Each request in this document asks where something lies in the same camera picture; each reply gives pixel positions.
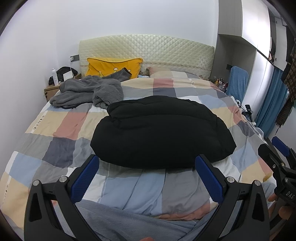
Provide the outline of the person's right hand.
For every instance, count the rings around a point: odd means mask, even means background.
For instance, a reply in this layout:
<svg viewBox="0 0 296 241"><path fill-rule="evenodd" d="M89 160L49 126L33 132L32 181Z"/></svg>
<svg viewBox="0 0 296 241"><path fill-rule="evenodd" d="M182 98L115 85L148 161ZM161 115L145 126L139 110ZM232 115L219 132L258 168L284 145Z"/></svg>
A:
<svg viewBox="0 0 296 241"><path fill-rule="evenodd" d="M283 220L288 220L293 212L289 206L284 206L279 200L278 196L273 193L268 198L268 202L271 202L272 205L268 209L269 218L273 219L276 215L279 215Z"/></svg>

